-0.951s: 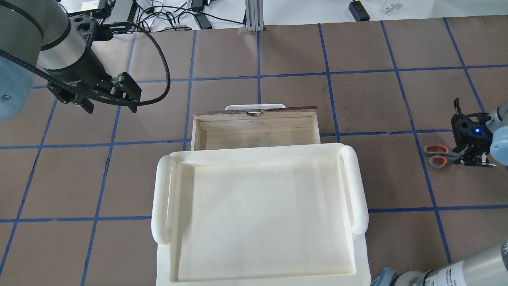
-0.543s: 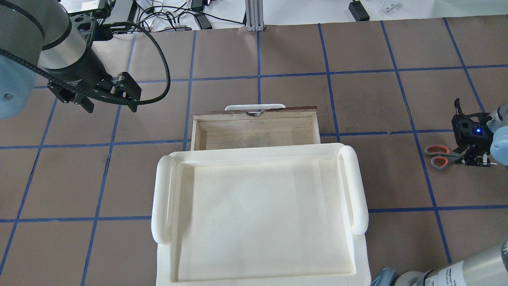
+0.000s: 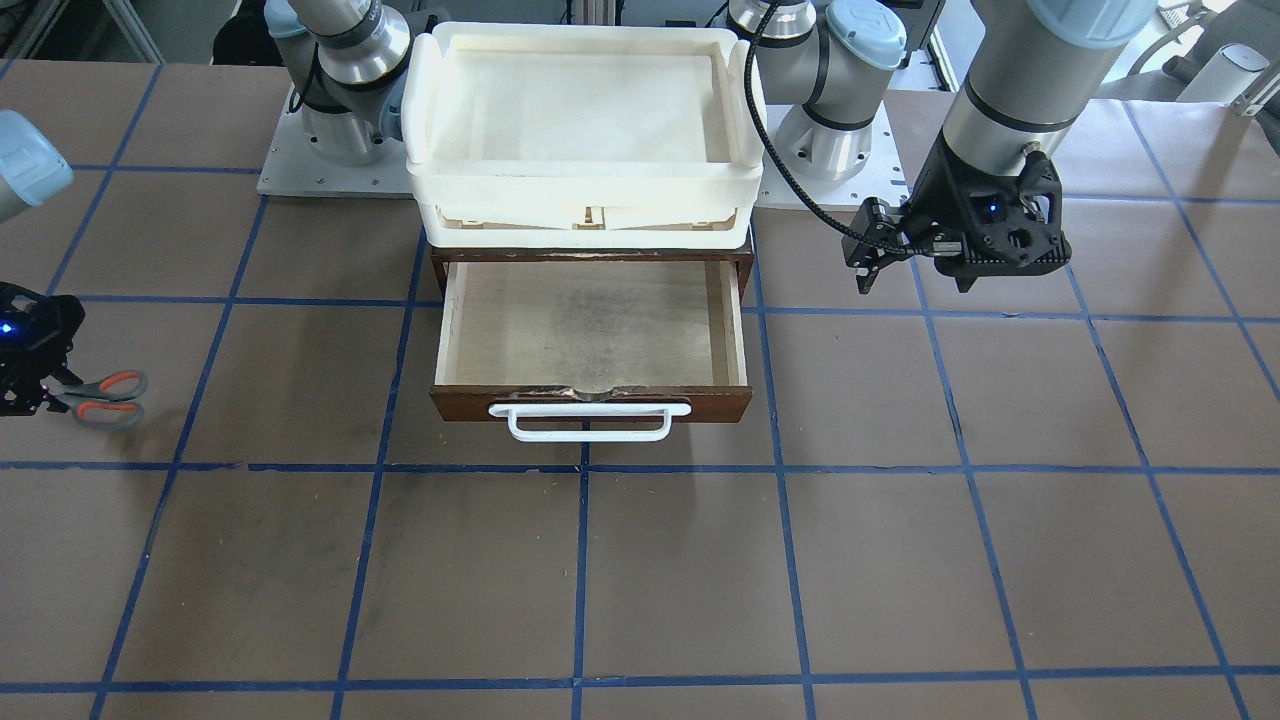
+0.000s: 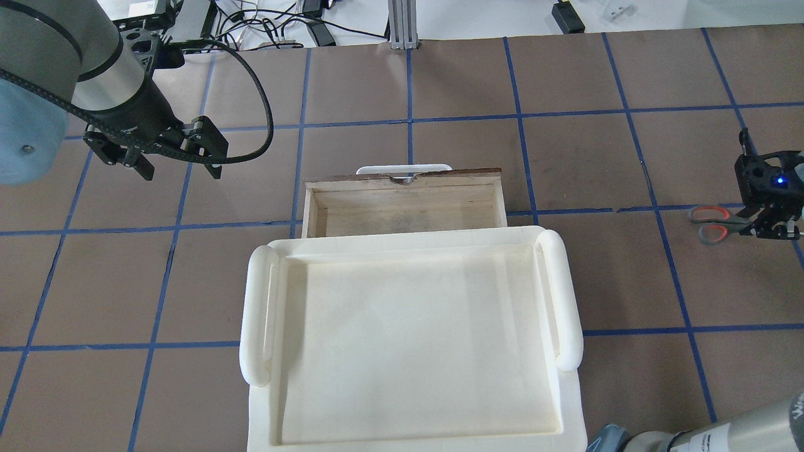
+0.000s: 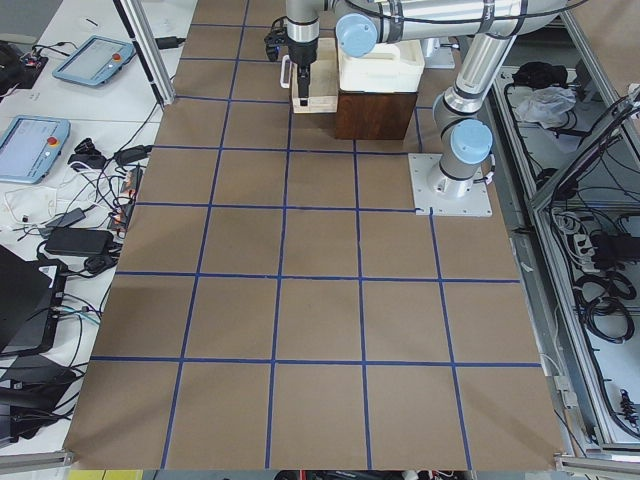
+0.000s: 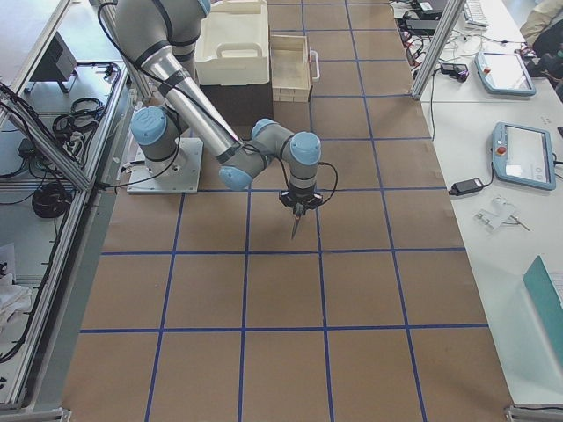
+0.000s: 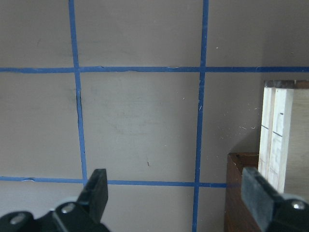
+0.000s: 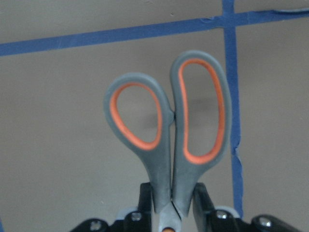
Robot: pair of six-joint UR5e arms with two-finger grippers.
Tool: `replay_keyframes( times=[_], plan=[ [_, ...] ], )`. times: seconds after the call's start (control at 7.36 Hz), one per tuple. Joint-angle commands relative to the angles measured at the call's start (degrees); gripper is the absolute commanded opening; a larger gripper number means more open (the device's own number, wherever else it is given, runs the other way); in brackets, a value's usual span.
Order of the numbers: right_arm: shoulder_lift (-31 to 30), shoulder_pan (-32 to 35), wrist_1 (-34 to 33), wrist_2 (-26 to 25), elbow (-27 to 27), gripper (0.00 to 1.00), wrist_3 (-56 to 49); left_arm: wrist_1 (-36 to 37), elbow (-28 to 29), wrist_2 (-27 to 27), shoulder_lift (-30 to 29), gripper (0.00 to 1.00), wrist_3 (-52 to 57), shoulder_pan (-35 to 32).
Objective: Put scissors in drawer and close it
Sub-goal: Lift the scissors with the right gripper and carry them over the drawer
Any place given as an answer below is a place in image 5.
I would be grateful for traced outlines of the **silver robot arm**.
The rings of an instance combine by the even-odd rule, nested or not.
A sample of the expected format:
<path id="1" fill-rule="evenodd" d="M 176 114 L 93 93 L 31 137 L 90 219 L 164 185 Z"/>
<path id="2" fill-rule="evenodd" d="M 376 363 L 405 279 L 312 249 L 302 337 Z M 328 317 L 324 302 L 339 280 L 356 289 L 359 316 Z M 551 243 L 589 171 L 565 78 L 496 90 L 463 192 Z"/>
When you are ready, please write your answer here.
<path id="1" fill-rule="evenodd" d="M 472 188 L 493 138 L 475 116 L 517 36 L 547 25 L 567 7 L 564 1 L 289 1 L 286 44 L 298 67 L 306 97 L 311 66 L 317 58 L 318 16 L 337 18 L 341 49 L 362 57 L 377 44 L 469 35 L 472 38 L 456 80 L 433 106 L 444 145 L 439 163 L 427 175 L 438 197 L 458 199 Z"/>

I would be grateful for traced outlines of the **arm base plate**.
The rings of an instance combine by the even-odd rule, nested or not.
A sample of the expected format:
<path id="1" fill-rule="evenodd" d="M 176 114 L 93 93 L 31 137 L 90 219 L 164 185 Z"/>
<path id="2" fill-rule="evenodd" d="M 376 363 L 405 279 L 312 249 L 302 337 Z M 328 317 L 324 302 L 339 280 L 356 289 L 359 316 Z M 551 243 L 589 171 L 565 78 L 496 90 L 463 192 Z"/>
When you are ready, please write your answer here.
<path id="1" fill-rule="evenodd" d="M 440 168 L 441 154 L 409 154 L 417 215 L 488 218 L 493 214 L 488 186 L 479 168 L 466 180 L 453 180 Z"/>

